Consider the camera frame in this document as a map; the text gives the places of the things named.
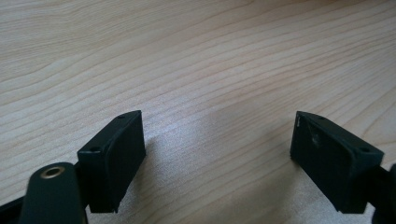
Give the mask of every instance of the black mount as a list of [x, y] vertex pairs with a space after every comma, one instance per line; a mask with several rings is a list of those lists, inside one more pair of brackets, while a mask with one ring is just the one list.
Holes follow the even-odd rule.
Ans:
[[26, 195], [0, 207], [0, 223], [88, 223], [92, 213], [117, 212], [146, 157], [141, 111], [114, 118], [78, 151], [32, 174]]
[[328, 119], [298, 111], [290, 155], [337, 211], [362, 214], [371, 203], [373, 223], [396, 223], [396, 165], [383, 169], [381, 150]]

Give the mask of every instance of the tabletop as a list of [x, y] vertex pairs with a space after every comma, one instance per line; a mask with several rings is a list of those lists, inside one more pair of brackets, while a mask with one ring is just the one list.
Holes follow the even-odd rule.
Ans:
[[297, 110], [396, 162], [396, 2], [0, 2], [0, 204], [119, 114], [148, 156], [90, 223], [371, 223], [290, 160]]

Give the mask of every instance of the metal grommet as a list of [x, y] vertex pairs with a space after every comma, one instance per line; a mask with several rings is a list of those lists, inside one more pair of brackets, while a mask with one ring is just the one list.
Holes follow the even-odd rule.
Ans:
[[62, 166], [54, 166], [50, 167], [47, 170], [45, 170], [43, 173], [41, 173], [41, 178], [43, 179], [51, 179], [55, 176], [60, 175], [61, 173], [64, 172], [64, 167]]

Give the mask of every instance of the hole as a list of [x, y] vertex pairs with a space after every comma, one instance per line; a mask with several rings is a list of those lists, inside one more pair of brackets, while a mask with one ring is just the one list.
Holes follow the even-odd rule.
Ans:
[[64, 172], [64, 167], [62, 166], [54, 166], [51, 167], [47, 170], [45, 170], [43, 173], [41, 173], [41, 178], [43, 179], [51, 179], [55, 176], [60, 175], [61, 173]]
[[361, 147], [362, 152], [370, 152], [370, 149], [367, 147]]
[[91, 147], [90, 151], [100, 151], [100, 148], [99, 147]]

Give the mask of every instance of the wooden table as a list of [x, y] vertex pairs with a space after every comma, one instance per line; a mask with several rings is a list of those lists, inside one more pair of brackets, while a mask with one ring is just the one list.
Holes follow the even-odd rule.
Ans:
[[290, 160], [297, 110], [396, 162], [395, 1], [0, 3], [0, 204], [118, 114], [148, 156], [91, 223], [371, 223]]

